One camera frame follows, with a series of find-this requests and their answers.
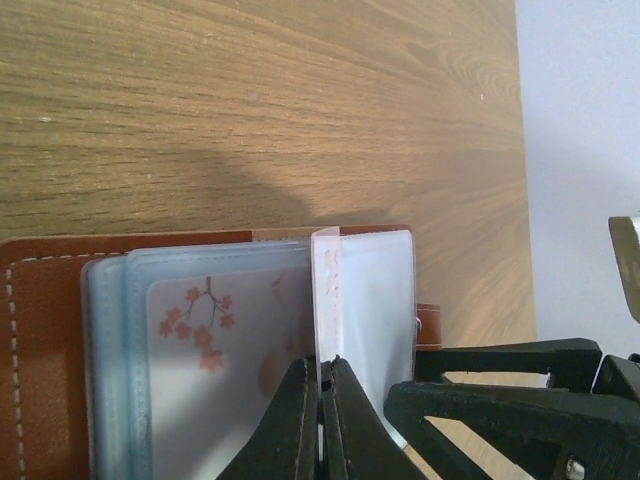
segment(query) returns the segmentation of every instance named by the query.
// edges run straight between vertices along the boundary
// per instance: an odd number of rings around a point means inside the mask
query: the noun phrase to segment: metal bolt
[[[567,461],[567,468],[565,470],[565,475],[568,480],[584,480],[584,465],[582,465],[578,460],[574,457],[569,457]]]

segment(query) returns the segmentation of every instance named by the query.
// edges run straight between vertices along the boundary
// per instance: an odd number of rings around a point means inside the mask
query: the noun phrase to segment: red flower
[[[171,328],[171,324],[168,320],[160,322],[160,335],[162,335],[164,338],[167,338],[169,335],[171,335],[172,331],[173,329]]]
[[[196,348],[206,348],[211,345],[211,340],[213,337],[209,333],[209,329],[205,325],[200,325],[196,328],[196,331],[193,334],[194,343]]]
[[[180,310],[178,307],[173,307],[171,310],[167,310],[167,318],[165,319],[165,322],[167,322],[169,325],[173,325],[181,316],[182,310]]]
[[[224,354],[222,350],[204,350],[202,355],[200,355],[200,368],[205,368],[213,373],[222,367],[224,367]]]
[[[198,289],[198,287],[193,287],[187,292],[187,300],[190,301],[191,303],[195,302],[199,298],[200,298],[200,290]]]
[[[233,319],[233,315],[225,314],[220,319],[220,326],[222,328],[231,328],[234,323],[236,323],[236,322]]]
[[[222,309],[226,310],[231,306],[231,295],[225,295],[222,297]]]
[[[180,325],[176,327],[176,333],[178,334],[178,339],[183,340],[185,338],[189,338],[191,336],[192,328],[184,322],[180,322]]]

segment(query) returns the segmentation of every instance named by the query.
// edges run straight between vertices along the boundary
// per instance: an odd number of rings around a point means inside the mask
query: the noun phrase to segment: wood grain surface
[[[512,0],[4,0],[0,158],[1,237],[408,223],[447,345],[534,338]]]

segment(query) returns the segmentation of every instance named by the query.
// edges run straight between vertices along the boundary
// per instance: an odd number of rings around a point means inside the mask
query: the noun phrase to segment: brown leather wallet
[[[399,226],[343,227],[342,233]],[[0,245],[1,478],[89,476],[80,271],[136,248],[307,236],[316,229],[24,238]],[[439,309],[419,306],[418,348],[441,346]]]

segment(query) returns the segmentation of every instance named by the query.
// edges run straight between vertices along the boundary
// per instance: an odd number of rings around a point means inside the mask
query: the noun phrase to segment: white wall
[[[640,210],[640,2],[516,0],[538,336],[640,351],[607,218]]]

